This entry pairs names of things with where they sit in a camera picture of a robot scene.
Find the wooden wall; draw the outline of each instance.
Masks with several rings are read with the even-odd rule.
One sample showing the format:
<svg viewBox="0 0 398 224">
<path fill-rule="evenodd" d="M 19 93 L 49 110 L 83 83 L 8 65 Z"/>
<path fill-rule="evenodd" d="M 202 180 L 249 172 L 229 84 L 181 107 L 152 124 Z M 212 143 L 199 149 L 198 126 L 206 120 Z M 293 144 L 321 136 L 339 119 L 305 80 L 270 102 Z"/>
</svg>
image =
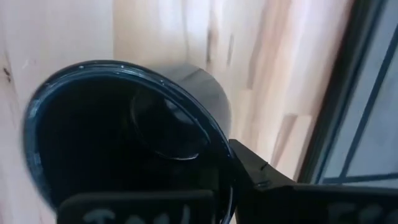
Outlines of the wooden wall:
<svg viewBox="0 0 398 224">
<path fill-rule="evenodd" d="M 231 102 L 231 137 L 295 178 L 351 3 L 0 0 L 0 223 L 54 223 L 24 167 L 21 113 L 41 82 L 84 60 L 206 69 Z"/>
</svg>

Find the black frame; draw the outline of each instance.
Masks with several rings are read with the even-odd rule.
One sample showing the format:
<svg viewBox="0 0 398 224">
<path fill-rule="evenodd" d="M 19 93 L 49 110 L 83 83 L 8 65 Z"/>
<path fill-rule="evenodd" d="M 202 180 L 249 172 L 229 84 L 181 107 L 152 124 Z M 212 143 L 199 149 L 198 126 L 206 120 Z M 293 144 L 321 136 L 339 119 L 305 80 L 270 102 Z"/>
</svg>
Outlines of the black frame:
<svg viewBox="0 0 398 224">
<path fill-rule="evenodd" d="M 354 2 L 349 22 L 343 37 L 331 80 L 326 90 L 321 112 L 315 125 L 307 155 L 304 159 L 299 182 L 319 184 L 325 165 L 330 158 L 330 152 L 336 139 L 336 134 L 342 125 L 346 110 L 350 104 L 353 90 L 358 81 L 359 71 L 364 63 L 364 56 L 374 35 L 374 28 L 382 12 L 386 0 L 357 0 Z M 350 162 L 361 139 L 363 129 L 377 98 L 381 83 L 398 44 L 398 31 L 389 45 L 387 55 L 377 76 L 371 97 L 366 105 L 354 140 L 349 148 L 343 170 L 339 177 L 323 180 L 323 184 L 341 184 L 345 182 L 371 181 L 397 178 L 398 174 L 370 175 L 347 177 Z"/>
</svg>

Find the black cylindrical container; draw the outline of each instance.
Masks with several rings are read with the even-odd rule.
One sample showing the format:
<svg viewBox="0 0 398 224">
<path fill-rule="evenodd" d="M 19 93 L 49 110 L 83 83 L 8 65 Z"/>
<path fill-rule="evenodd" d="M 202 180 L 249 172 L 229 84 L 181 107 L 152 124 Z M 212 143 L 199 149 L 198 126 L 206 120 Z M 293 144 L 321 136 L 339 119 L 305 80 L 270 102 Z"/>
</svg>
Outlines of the black cylindrical container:
<svg viewBox="0 0 398 224">
<path fill-rule="evenodd" d="M 202 69 L 117 61 L 64 68 L 24 118 L 28 168 L 54 209 L 84 192 L 211 189 L 218 219 L 234 207 L 228 100 Z"/>
</svg>

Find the wood grain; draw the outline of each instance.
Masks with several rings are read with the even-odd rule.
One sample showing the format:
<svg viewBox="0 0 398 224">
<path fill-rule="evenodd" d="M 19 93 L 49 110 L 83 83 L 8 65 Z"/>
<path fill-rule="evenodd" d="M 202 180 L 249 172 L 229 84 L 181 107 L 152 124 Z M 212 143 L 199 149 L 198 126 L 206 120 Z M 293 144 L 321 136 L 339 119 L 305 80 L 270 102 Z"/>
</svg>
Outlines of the wood grain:
<svg viewBox="0 0 398 224">
<path fill-rule="evenodd" d="M 21 114 L 41 82 L 84 60 L 204 68 L 230 100 L 230 137 L 294 178 L 352 2 L 0 0 L 0 224 L 54 223 L 24 166 Z"/>
</svg>

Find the light wooden surface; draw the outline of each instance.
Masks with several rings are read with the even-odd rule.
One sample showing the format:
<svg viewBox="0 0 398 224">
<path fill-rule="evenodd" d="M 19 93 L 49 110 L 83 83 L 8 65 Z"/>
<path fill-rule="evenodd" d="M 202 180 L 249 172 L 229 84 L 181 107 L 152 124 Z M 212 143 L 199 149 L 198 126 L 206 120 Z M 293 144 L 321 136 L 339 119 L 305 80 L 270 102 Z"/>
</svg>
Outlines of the light wooden surface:
<svg viewBox="0 0 398 224">
<path fill-rule="evenodd" d="M 296 177 L 351 2 L 0 0 L 0 223 L 54 223 L 24 167 L 21 113 L 84 60 L 206 69 L 231 102 L 231 137 Z"/>
</svg>

